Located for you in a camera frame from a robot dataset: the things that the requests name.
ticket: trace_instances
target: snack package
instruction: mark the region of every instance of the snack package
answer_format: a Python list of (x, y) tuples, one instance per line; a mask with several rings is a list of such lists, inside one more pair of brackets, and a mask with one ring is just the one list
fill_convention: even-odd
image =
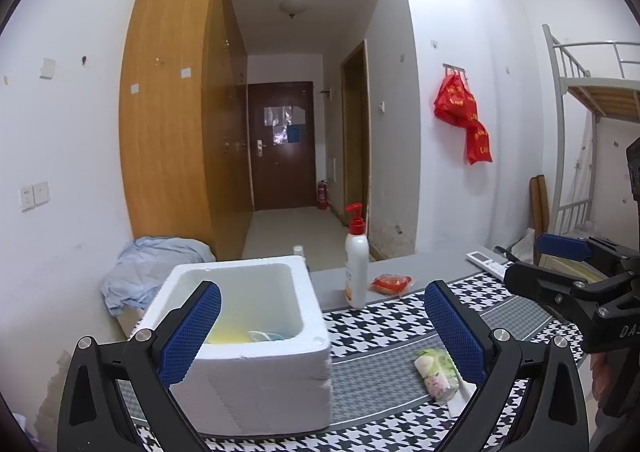
[(411, 282), (412, 279), (408, 276), (385, 274), (374, 280), (369, 289), (382, 295), (399, 295)]
[(420, 372), (430, 396), (438, 405), (446, 405), (458, 392), (460, 383), (449, 353), (439, 349), (418, 351), (414, 366)]

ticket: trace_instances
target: remote control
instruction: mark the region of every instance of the remote control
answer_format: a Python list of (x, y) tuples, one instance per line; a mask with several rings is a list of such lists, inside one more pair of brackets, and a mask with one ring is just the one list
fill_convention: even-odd
[(504, 272), (507, 271), (507, 268), (495, 262), (491, 257), (487, 257), (480, 252), (472, 252), (471, 254), (466, 254), (466, 260), (469, 260), (478, 268), (482, 268), (501, 282), (504, 282)]

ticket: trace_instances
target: fire extinguisher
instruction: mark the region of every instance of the fire extinguisher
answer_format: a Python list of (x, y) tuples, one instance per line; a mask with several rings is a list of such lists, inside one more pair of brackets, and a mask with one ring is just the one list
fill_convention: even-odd
[(326, 181), (322, 180), (318, 183), (318, 208), (321, 210), (326, 210), (328, 206), (329, 201), (327, 200)]

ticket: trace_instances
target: metal bed frame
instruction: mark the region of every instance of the metal bed frame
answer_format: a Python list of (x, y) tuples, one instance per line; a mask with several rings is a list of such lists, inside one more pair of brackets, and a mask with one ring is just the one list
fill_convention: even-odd
[[(596, 124), (601, 117), (614, 118), (617, 120), (633, 121), (640, 123), (640, 81), (628, 80), (625, 76), (625, 64), (640, 64), (638, 60), (624, 60), (620, 57), (618, 46), (640, 46), (640, 42), (619, 42), (615, 40), (607, 40), (600, 42), (571, 42), (562, 44), (557, 38), (551, 34), (551, 30), (547, 24), (543, 24), (545, 33), (546, 47), (551, 60), (551, 70), (554, 77), (554, 88), (556, 91), (556, 111), (558, 114), (558, 160), (556, 163), (556, 181), (554, 184), (554, 194), (551, 203), (551, 212), (549, 215), (549, 231), (553, 234), (563, 235), (573, 230), (577, 225), (588, 221), (591, 217), (591, 207), (593, 205), (593, 190), (595, 187), (596, 177), (596, 153), (597, 153), (597, 130)], [(578, 62), (574, 55), (568, 50), (570, 47), (577, 46), (595, 46), (610, 45), (613, 47), (618, 67), (620, 69), (621, 78), (593, 78), (591, 72), (585, 69)], [(593, 98), (588, 86), (603, 86), (605, 88), (621, 88), (631, 90), (635, 98), (637, 116), (635, 118), (620, 117), (618, 115), (607, 114), (599, 102)], [(560, 199), (562, 195), (562, 178), (564, 176), (564, 95), (570, 89), (578, 89), (582, 96), (588, 100), (585, 106), (591, 111), (591, 132), (592, 132), (592, 154), (591, 154), (591, 176), (589, 186), (589, 196), (587, 199), (577, 201), (570, 204), (561, 205)]]

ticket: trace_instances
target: gray table surface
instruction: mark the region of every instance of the gray table surface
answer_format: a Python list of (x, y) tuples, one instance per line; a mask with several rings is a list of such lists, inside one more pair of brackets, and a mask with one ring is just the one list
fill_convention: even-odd
[[(369, 263), (369, 282), (383, 273), (408, 275), (414, 281), (409, 291), (423, 289), (434, 280), (450, 282), (482, 270), (466, 260), (466, 254), (482, 252), (496, 262), (504, 263), (505, 258), (488, 250), (480, 244), (447, 243), (440, 244), (433, 250), (421, 254), (395, 257)], [(312, 272), (311, 283), (323, 311), (340, 309), (348, 306), (344, 297), (345, 269), (322, 270)], [(367, 291), (367, 303), (387, 299), (388, 296)]]

